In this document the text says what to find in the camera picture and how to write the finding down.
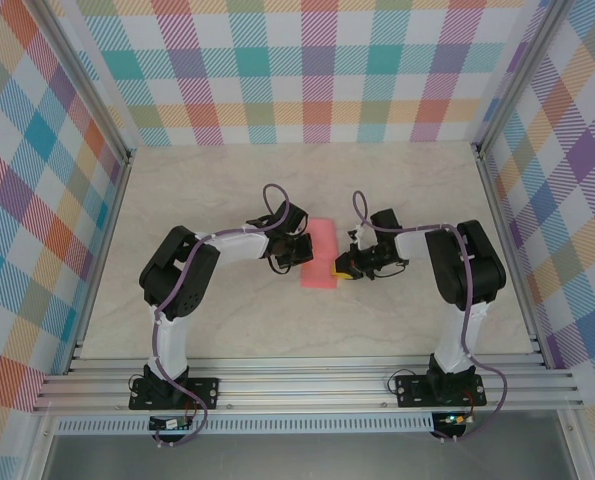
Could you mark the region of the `pink cloth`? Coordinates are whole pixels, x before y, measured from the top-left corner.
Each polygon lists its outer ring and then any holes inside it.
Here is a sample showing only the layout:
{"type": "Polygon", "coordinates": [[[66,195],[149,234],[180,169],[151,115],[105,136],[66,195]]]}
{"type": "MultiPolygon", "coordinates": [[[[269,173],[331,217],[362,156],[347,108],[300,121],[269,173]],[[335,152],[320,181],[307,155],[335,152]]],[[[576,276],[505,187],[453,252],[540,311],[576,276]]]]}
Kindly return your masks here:
{"type": "Polygon", "coordinates": [[[301,267],[300,286],[307,289],[336,289],[337,277],[333,274],[333,267],[339,250],[334,222],[327,218],[312,218],[306,232],[311,236],[313,259],[301,267]]]}

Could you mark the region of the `aluminium corner post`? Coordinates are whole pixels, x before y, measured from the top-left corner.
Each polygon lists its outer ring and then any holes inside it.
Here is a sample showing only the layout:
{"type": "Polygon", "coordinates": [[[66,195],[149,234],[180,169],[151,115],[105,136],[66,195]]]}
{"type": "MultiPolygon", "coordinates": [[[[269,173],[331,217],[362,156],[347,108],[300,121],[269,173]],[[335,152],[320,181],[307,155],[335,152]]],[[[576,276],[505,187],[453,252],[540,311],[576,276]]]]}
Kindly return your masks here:
{"type": "Polygon", "coordinates": [[[80,57],[71,45],[47,0],[24,0],[24,2],[111,149],[124,164],[128,164],[131,159],[131,149],[123,140],[80,57]]]}
{"type": "Polygon", "coordinates": [[[475,159],[500,136],[575,0],[525,0],[467,130],[475,159]]]}

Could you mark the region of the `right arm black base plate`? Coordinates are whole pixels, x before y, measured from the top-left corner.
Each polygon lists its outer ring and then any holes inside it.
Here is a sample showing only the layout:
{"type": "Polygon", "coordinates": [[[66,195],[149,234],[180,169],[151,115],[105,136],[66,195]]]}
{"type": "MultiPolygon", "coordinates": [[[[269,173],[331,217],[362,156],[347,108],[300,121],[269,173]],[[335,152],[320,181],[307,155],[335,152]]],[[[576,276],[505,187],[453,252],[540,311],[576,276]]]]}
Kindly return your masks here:
{"type": "Polygon", "coordinates": [[[481,407],[487,405],[480,375],[433,387],[425,375],[396,377],[397,404],[404,407],[481,407]]]}

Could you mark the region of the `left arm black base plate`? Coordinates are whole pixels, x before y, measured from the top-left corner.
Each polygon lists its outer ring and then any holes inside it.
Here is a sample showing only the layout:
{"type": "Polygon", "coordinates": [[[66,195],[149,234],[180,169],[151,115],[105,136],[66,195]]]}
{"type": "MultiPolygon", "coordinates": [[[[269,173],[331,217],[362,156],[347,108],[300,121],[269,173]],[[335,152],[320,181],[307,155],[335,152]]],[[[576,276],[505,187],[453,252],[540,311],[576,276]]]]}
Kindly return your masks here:
{"type": "MultiPolygon", "coordinates": [[[[201,399],[208,410],[217,406],[219,380],[217,378],[188,378],[180,384],[201,399]]],[[[185,410],[194,409],[195,401],[186,393],[158,377],[136,376],[129,381],[129,410],[185,410]]]]}

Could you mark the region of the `grey metal lower panel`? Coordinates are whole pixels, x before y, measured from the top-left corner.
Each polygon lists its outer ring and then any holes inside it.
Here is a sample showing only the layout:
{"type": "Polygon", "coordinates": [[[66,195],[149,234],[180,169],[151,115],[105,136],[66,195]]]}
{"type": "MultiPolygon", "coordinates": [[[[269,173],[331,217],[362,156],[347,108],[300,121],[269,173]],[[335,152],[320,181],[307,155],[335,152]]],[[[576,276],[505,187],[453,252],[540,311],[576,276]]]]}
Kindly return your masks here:
{"type": "Polygon", "coordinates": [[[499,450],[383,435],[59,436],[42,480],[577,480],[557,441],[499,450]]]}

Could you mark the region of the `aluminium mounting rail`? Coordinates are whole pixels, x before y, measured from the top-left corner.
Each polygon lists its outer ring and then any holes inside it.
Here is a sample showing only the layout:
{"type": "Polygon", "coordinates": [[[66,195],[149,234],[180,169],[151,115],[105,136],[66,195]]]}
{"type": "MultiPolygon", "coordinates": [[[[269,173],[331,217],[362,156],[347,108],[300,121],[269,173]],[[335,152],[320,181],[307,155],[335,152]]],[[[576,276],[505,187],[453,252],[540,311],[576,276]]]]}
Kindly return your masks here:
{"type": "MultiPolygon", "coordinates": [[[[508,381],[502,399],[499,376],[483,371],[487,410],[578,409],[581,392],[567,370],[548,369],[540,353],[484,355],[482,362],[500,370],[508,381]]],[[[142,359],[71,361],[66,374],[44,380],[35,413],[106,414],[128,409],[128,381],[141,373],[142,359]]],[[[205,358],[192,359],[190,372],[219,379],[220,413],[373,412],[396,409],[386,388],[390,375],[408,368],[424,373],[425,356],[205,358]]]]}

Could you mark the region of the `aluminium side rail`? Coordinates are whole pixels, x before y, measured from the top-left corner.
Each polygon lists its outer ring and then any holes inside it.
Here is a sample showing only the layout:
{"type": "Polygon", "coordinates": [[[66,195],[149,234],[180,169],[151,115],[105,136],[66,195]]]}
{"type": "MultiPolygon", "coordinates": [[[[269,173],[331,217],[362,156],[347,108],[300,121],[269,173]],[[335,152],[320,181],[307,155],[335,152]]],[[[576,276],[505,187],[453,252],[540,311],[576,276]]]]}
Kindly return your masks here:
{"type": "Polygon", "coordinates": [[[75,322],[69,331],[65,353],[57,368],[58,374],[66,374],[68,372],[77,346],[85,339],[136,153],[136,149],[129,151],[127,158],[122,163],[112,208],[109,210],[106,218],[98,255],[95,257],[93,263],[91,277],[85,290],[81,310],[75,317],[75,322]]]}
{"type": "Polygon", "coordinates": [[[527,332],[529,337],[537,343],[538,352],[543,359],[543,365],[548,369],[553,369],[553,358],[545,340],[544,332],[538,321],[528,285],[522,275],[521,265],[511,235],[511,230],[506,224],[501,200],[494,186],[494,182],[492,181],[492,176],[486,164],[485,156],[477,149],[475,144],[471,146],[471,150],[493,217],[497,235],[501,243],[504,258],[506,260],[507,272],[512,280],[515,296],[518,300],[527,332]]]}

